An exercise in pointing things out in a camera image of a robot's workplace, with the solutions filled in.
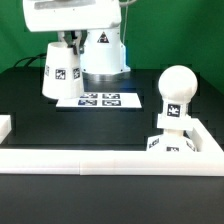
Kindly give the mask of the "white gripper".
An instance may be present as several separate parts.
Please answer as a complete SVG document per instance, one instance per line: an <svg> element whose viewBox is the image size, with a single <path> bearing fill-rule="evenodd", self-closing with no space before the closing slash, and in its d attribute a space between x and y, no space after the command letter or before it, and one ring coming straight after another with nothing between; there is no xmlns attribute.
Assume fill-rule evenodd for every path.
<svg viewBox="0 0 224 224"><path fill-rule="evenodd" d="M60 31L58 40L73 48L75 55L83 53L86 30L121 23L118 0L22 0L22 4L30 31Z"/></svg>

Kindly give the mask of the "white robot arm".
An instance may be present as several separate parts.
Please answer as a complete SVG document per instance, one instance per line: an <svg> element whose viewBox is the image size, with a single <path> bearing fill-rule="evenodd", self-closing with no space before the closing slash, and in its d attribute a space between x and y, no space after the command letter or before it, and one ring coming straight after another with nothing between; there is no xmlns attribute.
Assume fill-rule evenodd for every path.
<svg viewBox="0 0 224 224"><path fill-rule="evenodd" d="M81 70L92 80L128 73L120 38L121 9L138 0L22 0L31 32L57 32L58 40L80 56Z"/></svg>

